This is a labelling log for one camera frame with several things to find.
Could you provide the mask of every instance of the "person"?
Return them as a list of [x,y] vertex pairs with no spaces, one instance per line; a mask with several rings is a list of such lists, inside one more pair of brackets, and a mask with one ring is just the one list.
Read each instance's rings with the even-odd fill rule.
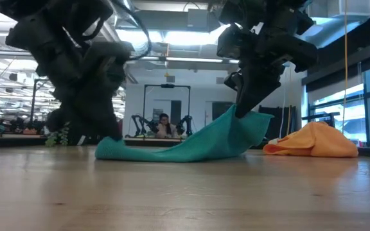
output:
[[159,115],[157,138],[176,138],[178,137],[177,129],[174,125],[170,124],[170,117],[162,113]]

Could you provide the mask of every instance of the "wooden floor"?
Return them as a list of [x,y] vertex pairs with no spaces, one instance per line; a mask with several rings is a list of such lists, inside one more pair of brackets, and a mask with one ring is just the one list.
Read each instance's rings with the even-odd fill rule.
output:
[[370,158],[95,161],[0,149],[0,230],[370,230]]

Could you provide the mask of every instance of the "orange cloth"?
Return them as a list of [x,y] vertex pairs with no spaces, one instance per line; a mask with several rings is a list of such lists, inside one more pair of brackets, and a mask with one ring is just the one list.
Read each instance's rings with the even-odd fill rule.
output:
[[340,131],[326,123],[311,122],[298,132],[267,144],[263,151],[268,155],[295,155],[310,157],[357,157],[357,146]]

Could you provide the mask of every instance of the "teal cloth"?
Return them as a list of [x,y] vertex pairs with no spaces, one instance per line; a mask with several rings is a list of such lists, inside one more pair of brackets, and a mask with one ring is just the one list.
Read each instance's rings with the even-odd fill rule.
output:
[[235,105],[184,142],[159,151],[129,148],[123,141],[106,137],[95,157],[102,160],[147,162],[197,162],[237,157],[251,146],[257,146],[268,130],[271,115],[249,112],[244,118],[234,116]]

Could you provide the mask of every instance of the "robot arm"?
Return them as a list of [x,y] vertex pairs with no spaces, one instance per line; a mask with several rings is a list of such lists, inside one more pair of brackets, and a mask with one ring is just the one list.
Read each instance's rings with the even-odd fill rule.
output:
[[146,120],[144,117],[142,117],[140,115],[133,115],[133,116],[131,116],[131,118],[134,121],[135,127],[136,127],[135,137],[146,134],[144,124],[146,124],[149,127],[149,129],[151,129],[152,132],[154,132],[154,133],[159,132],[158,124],[156,122]]
[[[219,21],[230,24],[218,39],[217,55],[239,60],[238,72],[225,84],[238,92],[236,117],[241,118],[281,86],[285,62],[301,72],[317,62],[317,48],[302,35],[313,21],[304,9],[312,0],[227,0]],[[260,22],[259,33],[252,31]]]
[[[125,79],[130,47],[87,42],[113,14],[111,5],[106,0],[0,0],[0,12],[18,22],[6,44],[29,51],[39,65],[37,74],[48,76],[55,86],[53,95],[62,102],[58,117],[75,122],[85,133],[121,139],[112,95]],[[84,35],[96,21],[93,34]]]
[[182,135],[184,131],[184,123],[186,123],[186,135],[189,137],[193,135],[192,133],[192,127],[191,127],[192,117],[189,115],[185,115],[184,118],[179,121],[179,123],[176,126],[177,132],[179,135]]

